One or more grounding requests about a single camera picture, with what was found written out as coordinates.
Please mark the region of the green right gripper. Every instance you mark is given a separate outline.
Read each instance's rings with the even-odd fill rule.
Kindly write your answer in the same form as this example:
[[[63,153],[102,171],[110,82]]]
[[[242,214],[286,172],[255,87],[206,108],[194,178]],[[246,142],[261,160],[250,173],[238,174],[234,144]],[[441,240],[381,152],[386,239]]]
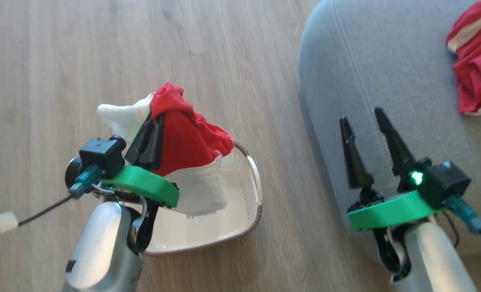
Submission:
[[[440,192],[418,187],[413,172],[422,173],[431,159],[415,159],[384,109],[374,109],[378,127],[385,136],[398,192],[405,194],[385,200],[372,189],[373,176],[367,172],[356,147],[356,137],[346,115],[339,119],[348,185],[362,189],[360,200],[348,209],[348,220],[355,231],[373,234],[378,259],[391,275],[391,281],[429,281],[431,270],[443,260],[443,230],[435,215],[441,211]]]

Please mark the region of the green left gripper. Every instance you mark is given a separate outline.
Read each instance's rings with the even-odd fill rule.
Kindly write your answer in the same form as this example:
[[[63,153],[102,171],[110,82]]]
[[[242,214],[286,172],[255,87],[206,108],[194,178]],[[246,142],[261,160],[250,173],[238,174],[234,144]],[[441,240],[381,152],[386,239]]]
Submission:
[[[164,124],[164,114],[152,120],[151,113],[148,113],[125,154],[125,160],[135,166],[125,165],[113,178],[99,180],[114,189],[127,190],[139,197],[142,212],[131,224],[127,237],[127,244],[133,253],[143,253],[150,244],[158,209],[175,208],[179,202],[177,185],[145,170],[161,167]]]

